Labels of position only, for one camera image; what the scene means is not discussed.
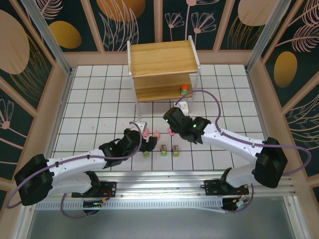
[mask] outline wooden shelf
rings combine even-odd
[[[196,73],[197,63],[187,41],[131,45],[131,69],[134,79],[181,73]]]
[[[188,91],[191,91],[192,90],[191,83],[187,85],[188,85]],[[136,89],[136,96],[138,98],[138,102],[172,100],[172,99],[178,99],[181,97],[180,89],[181,89],[181,85]],[[186,97],[188,98],[192,97],[192,94],[189,94]]]
[[[142,77],[134,80],[135,89],[156,88],[164,86],[179,86],[191,84],[189,74],[164,75],[154,77]]]

